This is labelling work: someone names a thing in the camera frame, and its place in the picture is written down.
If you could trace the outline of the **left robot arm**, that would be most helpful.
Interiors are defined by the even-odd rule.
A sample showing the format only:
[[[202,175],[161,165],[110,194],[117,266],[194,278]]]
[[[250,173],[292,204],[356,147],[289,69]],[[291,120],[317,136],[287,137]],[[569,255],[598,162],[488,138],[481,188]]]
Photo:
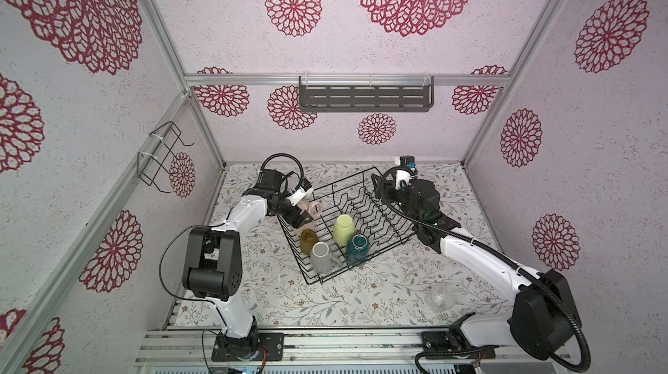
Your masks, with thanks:
[[[183,285],[196,299],[212,305],[228,339],[245,340],[257,322],[243,304],[238,289],[243,278],[242,240],[265,217],[278,216],[295,229],[313,221],[297,204],[312,192],[299,172],[294,189],[287,180],[294,173],[262,169],[254,186],[244,191],[227,218],[212,226],[195,226],[188,233]]]

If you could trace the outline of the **light green mug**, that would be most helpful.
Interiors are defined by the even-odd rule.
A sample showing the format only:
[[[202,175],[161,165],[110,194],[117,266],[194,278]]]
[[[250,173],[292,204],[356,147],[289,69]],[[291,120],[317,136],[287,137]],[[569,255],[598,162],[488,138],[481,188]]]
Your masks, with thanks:
[[[351,215],[341,214],[334,222],[332,235],[338,246],[346,247],[356,233],[354,219]]]

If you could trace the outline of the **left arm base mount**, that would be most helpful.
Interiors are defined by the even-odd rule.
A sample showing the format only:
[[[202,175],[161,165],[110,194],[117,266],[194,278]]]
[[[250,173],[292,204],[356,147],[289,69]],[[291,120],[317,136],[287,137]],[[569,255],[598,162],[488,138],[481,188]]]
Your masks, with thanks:
[[[285,334],[251,332],[245,339],[231,339],[217,334],[212,357],[213,362],[274,362],[283,358]]]

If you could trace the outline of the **dark green mug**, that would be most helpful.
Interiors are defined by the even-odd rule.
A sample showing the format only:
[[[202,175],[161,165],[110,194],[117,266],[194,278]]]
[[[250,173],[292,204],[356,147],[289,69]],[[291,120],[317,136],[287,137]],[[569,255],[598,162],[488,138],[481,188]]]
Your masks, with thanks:
[[[367,260],[369,250],[368,238],[363,234],[354,235],[346,246],[346,263],[350,266],[362,264]]]

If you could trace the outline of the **pink purple mug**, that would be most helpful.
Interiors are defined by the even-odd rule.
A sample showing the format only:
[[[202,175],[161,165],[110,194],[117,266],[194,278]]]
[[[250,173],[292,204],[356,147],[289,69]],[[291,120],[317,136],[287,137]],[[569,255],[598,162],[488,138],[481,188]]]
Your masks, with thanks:
[[[304,223],[299,229],[301,231],[305,230],[316,230],[316,225],[318,224],[318,219],[323,213],[323,202],[321,200],[314,200],[307,202],[305,200],[300,201],[297,206],[302,209],[304,212],[307,212],[311,217],[311,220],[308,223]]]

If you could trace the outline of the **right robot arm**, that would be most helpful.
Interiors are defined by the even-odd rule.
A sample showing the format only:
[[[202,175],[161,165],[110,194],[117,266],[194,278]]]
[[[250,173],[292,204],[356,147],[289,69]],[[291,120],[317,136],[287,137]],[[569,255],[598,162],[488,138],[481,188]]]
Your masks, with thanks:
[[[412,223],[419,241],[462,264],[513,303],[511,313],[464,315],[446,329],[446,341],[423,358],[481,358],[502,347],[517,346],[537,360],[553,360],[571,372],[591,366],[591,351],[565,277],[538,271],[477,240],[440,210],[440,194],[431,181],[408,166],[372,176],[373,191],[389,210]]]

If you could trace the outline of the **cream grey mug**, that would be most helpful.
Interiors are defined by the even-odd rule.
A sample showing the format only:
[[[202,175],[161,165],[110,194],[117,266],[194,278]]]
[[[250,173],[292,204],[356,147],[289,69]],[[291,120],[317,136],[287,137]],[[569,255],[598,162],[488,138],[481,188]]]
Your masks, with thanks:
[[[313,245],[311,248],[311,265],[318,276],[325,276],[332,271],[334,262],[327,243],[317,242]]]

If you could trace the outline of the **clear glass cup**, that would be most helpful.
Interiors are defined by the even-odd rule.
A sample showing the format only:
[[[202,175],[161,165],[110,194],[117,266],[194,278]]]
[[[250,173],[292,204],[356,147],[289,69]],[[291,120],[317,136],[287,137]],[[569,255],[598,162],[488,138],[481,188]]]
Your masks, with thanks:
[[[439,283],[428,287],[426,304],[434,312],[443,312],[452,309],[456,304],[456,292],[450,285]]]

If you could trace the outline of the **amber glass cup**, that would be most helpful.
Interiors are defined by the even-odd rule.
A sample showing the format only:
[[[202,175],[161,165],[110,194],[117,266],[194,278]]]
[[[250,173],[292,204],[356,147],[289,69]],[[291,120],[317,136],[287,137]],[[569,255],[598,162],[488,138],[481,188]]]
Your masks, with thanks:
[[[299,247],[304,255],[309,256],[311,254],[313,246],[316,245],[316,243],[318,242],[319,238],[315,231],[307,229],[301,232],[299,238]]]

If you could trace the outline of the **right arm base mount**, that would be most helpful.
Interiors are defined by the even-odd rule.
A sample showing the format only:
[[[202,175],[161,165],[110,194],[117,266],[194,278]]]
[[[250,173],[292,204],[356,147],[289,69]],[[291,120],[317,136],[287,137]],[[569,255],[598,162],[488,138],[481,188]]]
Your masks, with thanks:
[[[495,347],[472,345],[462,333],[462,324],[476,313],[464,314],[449,326],[440,326],[436,330],[423,331],[420,338],[423,353],[426,359],[438,358],[473,358],[482,360],[484,358],[496,358]]]

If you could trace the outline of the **black wire dish rack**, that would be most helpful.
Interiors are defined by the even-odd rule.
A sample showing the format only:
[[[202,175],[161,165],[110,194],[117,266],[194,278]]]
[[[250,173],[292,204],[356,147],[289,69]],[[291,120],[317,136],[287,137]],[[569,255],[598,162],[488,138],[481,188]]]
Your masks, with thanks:
[[[375,197],[372,179],[380,175],[378,168],[368,168],[321,186],[306,198],[314,220],[304,228],[317,238],[312,252],[306,251],[301,231],[278,219],[308,285],[325,283],[412,237],[412,224]]]

